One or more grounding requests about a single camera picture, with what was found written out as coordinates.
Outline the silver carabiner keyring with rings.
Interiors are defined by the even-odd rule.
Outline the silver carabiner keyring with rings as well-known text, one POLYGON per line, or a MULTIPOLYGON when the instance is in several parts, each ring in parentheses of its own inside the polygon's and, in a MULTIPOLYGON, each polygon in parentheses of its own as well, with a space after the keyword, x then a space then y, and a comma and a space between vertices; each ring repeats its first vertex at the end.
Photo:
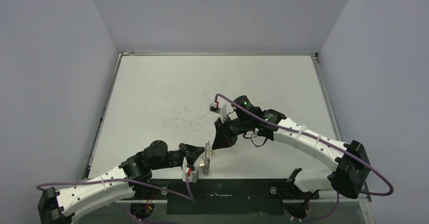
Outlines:
POLYGON ((210 170, 210 160, 213 156, 214 150, 212 149, 212 144, 208 141, 204 145, 204 153, 201 155, 200 169, 203 175, 209 175, 210 170))

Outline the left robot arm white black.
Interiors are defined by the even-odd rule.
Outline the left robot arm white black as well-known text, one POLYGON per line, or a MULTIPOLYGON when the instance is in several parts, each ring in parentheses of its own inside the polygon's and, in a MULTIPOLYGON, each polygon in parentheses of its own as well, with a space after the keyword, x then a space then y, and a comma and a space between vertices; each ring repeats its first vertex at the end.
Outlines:
POLYGON ((73 223, 84 215, 118 200, 136 196, 145 199, 151 190, 172 193, 194 201, 167 187, 151 183, 152 172, 180 167, 187 185, 199 177, 198 160, 206 154, 206 147, 180 143, 170 151, 166 142, 153 141, 143 151, 129 157, 111 170, 84 182, 46 183, 37 186, 42 191, 37 209, 41 223, 73 223))

